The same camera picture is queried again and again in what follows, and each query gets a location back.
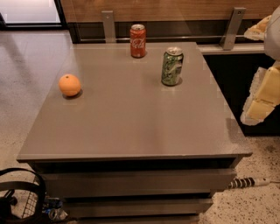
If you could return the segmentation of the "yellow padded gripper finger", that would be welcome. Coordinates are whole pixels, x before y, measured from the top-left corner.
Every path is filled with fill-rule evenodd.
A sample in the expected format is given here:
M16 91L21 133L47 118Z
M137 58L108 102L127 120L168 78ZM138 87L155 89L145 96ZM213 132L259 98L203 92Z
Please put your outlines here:
M262 123L280 104L280 68L259 67L256 71L241 113L241 122L248 126Z
M263 18L260 22L257 24L251 26L244 32L244 37L246 39L251 40L261 40L264 41L265 31L266 27L268 25L268 22L270 21L271 16L267 16Z

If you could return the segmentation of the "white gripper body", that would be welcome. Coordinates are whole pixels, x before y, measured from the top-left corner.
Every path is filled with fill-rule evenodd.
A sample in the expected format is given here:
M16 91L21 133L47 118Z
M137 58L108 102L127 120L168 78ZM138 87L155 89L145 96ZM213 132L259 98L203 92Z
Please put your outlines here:
M264 51L273 60L280 60L280 5L272 13L267 24Z

